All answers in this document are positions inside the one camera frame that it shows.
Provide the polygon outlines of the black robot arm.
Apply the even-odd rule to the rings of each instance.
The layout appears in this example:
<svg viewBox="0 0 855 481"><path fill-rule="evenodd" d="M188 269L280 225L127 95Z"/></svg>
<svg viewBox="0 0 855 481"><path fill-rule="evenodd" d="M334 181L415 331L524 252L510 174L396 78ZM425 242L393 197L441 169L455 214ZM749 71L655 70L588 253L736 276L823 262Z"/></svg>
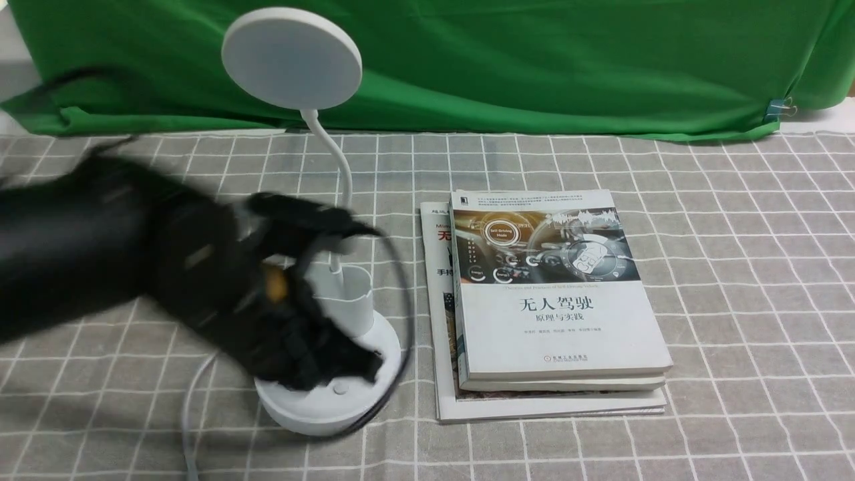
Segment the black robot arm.
<svg viewBox="0 0 855 481"><path fill-rule="evenodd" d="M61 176L2 177L4 344L101 313L144 292L150 237L175 202L200 194L116 150L87 149Z"/></svg>

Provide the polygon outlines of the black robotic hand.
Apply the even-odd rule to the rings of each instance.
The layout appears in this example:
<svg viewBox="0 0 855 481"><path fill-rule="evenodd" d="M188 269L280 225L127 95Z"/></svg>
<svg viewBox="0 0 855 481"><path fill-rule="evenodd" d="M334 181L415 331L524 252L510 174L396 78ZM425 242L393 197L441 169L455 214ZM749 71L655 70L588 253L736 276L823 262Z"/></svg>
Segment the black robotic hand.
<svg viewBox="0 0 855 481"><path fill-rule="evenodd" d="M217 201L164 211L150 237L147 294L256 379L300 391L337 377L375 383L381 354L336 325L307 274L320 253L379 231L348 210L272 192L245 206L259 219L247 236Z"/></svg>

